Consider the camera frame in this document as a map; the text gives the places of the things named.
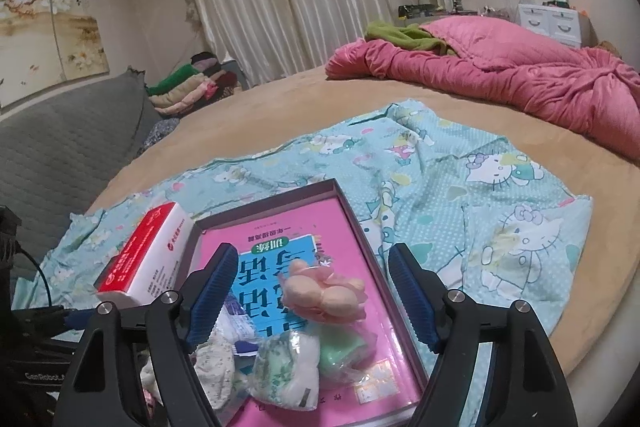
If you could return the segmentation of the white floral scrunchie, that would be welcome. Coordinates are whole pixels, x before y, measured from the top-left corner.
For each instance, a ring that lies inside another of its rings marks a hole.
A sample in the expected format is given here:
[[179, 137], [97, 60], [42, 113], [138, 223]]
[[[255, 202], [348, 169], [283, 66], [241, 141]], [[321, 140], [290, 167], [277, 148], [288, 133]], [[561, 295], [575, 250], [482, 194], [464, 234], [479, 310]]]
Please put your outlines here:
[[220, 332], [213, 331], [206, 343], [190, 355], [198, 381], [213, 410], [221, 410], [230, 400], [235, 366], [232, 346]]

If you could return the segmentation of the pink plush toy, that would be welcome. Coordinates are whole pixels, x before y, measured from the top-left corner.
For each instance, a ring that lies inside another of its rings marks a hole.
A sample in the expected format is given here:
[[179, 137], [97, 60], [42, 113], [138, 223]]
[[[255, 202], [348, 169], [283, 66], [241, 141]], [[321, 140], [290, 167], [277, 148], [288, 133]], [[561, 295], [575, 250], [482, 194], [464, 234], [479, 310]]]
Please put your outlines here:
[[302, 319], [340, 325], [360, 322], [367, 316], [366, 284], [358, 277], [344, 277], [331, 267], [294, 259], [288, 273], [278, 279], [282, 305]]

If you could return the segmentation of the small barcode packet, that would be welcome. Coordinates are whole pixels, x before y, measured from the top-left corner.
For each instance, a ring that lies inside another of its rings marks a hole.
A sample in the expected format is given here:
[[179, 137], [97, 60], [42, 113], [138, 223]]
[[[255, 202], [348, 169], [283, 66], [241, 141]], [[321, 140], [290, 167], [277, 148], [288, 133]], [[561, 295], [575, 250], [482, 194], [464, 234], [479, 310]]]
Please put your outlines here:
[[224, 299], [215, 329], [231, 343], [236, 357], [249, 358], [257, 355], [259, 341], [254, 321], [232, 293]]

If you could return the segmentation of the red tissue pack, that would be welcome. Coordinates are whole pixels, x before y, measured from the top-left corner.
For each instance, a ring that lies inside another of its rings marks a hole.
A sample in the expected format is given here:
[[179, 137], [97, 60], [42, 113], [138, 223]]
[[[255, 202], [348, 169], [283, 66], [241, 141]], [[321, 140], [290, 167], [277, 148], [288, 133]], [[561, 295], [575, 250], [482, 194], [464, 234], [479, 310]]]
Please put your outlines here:
[[176, 289], [193, 229], [194, 221], [176, 202], [149, 210], [96, 281], [96, 297], [125, 309]]

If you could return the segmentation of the hello kitty blue sheet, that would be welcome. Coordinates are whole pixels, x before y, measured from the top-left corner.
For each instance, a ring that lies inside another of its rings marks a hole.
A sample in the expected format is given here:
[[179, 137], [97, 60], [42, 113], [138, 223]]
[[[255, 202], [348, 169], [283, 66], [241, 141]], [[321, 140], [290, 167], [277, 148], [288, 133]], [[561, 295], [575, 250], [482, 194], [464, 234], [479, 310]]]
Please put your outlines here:
[[404, 243], [423, 268], [479, 303], [528, 301], [551, 331], [567, 304], [592, 202], [573, 195], [503, 136], [439, 118], [405, 101], [306, 134], [253, 156], [178, 174], [107, 210], [76, 216], [21, 279], [14, 305], [84, 307], [91, 283], [145, 210], [178, 202], [195, 218], [335, 180], [385, 261]]

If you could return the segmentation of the green packaged tissue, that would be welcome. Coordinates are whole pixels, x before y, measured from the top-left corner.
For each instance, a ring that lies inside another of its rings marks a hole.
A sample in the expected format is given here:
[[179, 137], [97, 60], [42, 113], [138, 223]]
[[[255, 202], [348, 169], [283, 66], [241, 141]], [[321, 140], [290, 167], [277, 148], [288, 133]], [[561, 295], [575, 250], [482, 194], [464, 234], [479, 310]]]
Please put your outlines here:
[[267, 338], [259, 347], [247, 389], [260, 403], [310, 412], [322, 390], [362, 381], [378, 335], [358, 325], [309, 323]]

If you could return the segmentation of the grey quilted sofa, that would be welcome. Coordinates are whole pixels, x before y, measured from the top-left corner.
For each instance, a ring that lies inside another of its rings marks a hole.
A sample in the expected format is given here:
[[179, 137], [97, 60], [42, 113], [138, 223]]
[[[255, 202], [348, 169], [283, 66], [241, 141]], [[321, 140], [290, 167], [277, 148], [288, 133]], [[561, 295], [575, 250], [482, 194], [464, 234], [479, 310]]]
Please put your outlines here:
[[1, 121], [1, 202], [22, 220], [17, 239], [36, 261], [138, 156], [159, 120], [143, 72], [130, 68]]

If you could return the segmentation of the stack of folded clothes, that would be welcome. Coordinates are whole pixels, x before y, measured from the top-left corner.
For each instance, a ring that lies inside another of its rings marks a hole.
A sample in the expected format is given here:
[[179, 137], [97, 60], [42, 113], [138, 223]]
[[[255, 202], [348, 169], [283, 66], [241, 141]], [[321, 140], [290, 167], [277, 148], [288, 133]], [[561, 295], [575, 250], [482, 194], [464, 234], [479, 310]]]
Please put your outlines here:
[[203, 51], [145, 91], [160, 116], [180, 118], [234, 95], [243, 79], [235, 60], [221, 62], [217, 55]]

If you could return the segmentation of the pink quilt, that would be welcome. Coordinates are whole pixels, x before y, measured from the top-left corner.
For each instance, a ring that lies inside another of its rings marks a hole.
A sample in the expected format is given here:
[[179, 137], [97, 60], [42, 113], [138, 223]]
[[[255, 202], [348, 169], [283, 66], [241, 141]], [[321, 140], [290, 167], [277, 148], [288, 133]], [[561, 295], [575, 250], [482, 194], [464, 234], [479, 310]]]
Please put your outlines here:
[[639, 160], [639, 75], [610, 51], [573, 49], [500, 18], [450, 16], [420, 27], [456, 55], [362, 36], [334, 52], [326, 75], [422, 84], [510, 106]]

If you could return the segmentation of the green cloth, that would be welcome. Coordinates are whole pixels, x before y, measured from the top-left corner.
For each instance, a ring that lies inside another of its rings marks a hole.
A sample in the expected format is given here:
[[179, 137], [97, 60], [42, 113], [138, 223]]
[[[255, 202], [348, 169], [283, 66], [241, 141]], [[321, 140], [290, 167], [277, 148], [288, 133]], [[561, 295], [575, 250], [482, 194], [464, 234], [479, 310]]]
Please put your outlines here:
[[456, 55], [456, 51], [445, 40], [433, 36], [418, 24], [405, 27], [390, 23], [372, 22], [363, 35], [364, 40], [384, 40], [407, 51], [428, 51], [439, 56]]

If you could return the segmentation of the white drawer cabinet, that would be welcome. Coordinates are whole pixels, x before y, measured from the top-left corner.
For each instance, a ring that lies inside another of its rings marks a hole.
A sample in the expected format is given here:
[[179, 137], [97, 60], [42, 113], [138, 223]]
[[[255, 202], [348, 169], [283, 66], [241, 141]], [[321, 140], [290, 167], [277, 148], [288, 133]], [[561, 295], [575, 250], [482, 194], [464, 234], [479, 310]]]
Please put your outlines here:
[[522, 27], [571, 48], [582, 48], [588, 43], [588, 23], [576, 10], [521, 3], [518, 6], [518, 17]]

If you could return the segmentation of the wall painting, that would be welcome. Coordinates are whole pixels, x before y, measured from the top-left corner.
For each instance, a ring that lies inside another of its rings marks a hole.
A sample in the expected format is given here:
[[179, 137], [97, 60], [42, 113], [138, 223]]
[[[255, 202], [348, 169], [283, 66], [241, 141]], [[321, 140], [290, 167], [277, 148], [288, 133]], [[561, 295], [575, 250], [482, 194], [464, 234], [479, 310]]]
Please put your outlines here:
[[110, 71], [89, 0], [1, 0], [1, 106]]

